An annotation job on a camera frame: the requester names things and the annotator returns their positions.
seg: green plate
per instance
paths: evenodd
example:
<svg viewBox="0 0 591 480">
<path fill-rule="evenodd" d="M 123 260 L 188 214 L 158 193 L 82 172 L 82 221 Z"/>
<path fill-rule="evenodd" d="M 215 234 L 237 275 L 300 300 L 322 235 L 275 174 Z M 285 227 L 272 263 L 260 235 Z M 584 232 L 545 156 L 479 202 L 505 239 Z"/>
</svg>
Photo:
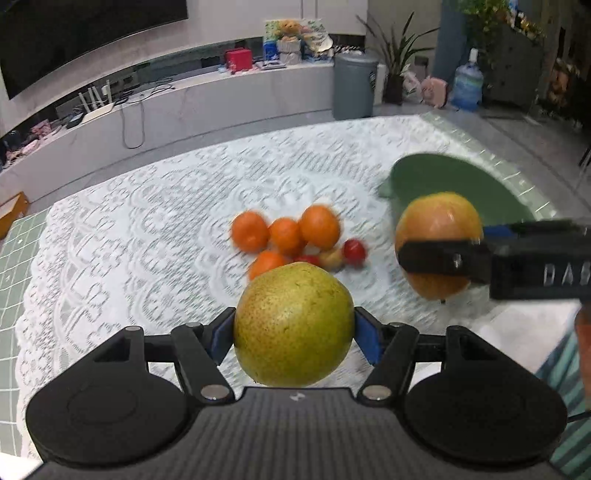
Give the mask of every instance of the green plate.
<svg viewBox="0 0 591 480">
<path fill-rule="evenodd" d="M 534 220 L 531 210 L 499 180 L 447 155 L 419 153 L 401 158 L 378 189 L 379 196 L 390 199 L 393 225 L 414 199 L 439 192 L 455 192 L 469 200 L 484 225 Z"/>
</svg>

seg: trash can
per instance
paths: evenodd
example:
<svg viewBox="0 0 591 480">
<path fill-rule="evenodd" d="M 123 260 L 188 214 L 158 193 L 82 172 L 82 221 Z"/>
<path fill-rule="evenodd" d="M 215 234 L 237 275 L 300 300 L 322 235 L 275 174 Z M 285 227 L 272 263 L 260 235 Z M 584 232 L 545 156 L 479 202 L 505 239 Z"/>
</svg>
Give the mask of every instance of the trash can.
<svg viewBox="0 0 591 480">
<path fill-rule="evenodd" d="M 372 116 L 378 59 L 367 54 L 339 53 L 335 57 L 335 120 Z"/>
</svg>

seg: orange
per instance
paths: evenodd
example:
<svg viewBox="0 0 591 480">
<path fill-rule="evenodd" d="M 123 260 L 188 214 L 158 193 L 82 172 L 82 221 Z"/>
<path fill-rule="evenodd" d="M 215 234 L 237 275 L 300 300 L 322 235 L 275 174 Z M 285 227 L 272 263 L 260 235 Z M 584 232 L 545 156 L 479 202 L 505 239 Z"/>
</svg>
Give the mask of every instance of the orange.
<svg viewBox="0 0 591 480">
<path fill-rule="evenodd" d="M 234 219 L 230 236 L 238 249 L 255 254 L 267 247 L 269 227 L 260 213 L 248 210 Z"/>
<path fill-rule="evenodd" d="M 330 250 L 340 238 L 340 223 L 336 214 L 326 205 L 308 207 L 300 218 L 304 240 L 321 250 Z"/>
<path fill-rule="evenodd" d="M 297 257 L 306 246 L 306 241 L 301 236 L 300 226 L 294 219 L 278 218 L 269 227 L 269 232 L 271 243 L 280 253 L 288 257 Z"/>
<path fill-rule="evenodd" d="M 277 267 L 282 267 L 283 265 L 287 265 L 288 263 L 289 260 L 286 259 L 280 253 L 271 250 L 265 250 L 264 252 L 261 252 L 259 254 L 259 256 L 248 269 L 248 278 L 253 280 L 259 275 L 268 272 L 269 270 L 273 270 Z"/>
</svg>

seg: person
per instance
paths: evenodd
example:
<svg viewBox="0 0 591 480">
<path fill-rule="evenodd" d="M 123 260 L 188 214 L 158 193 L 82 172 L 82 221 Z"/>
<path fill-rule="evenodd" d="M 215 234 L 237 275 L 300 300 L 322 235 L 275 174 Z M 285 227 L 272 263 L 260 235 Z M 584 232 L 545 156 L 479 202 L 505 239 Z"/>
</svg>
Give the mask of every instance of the person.
<svg viewBox="0 0 591 480">
<path fill-rule="evenodd" d="M 562 396 L 569 417 L 591 410 L 591 303 L 581 306 L 537 376 Z M 591 419 L 567 425 L 550 462 L 570 479 L 591 478 Z"/>
</svg>

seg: white cabinet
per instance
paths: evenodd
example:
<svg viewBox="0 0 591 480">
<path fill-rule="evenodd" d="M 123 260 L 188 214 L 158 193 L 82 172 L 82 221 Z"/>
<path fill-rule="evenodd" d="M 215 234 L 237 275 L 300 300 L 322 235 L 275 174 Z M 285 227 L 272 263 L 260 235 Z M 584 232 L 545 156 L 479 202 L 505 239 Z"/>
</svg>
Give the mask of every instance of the white cabinet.
<svg viewBox="0 0 591 480">
<path fill-rule="evenodd" d="M 329 33 L 365 35 L 357 20 L 368 14 L 368 0 L 302 0 L 304 18 L 321 18 Z"/>
<path fill-rule="evenodd" d="M 262 37 L 265 20 L 301 18 L 301 0 L 189 0 L 197 44 Z"/>
</svg>

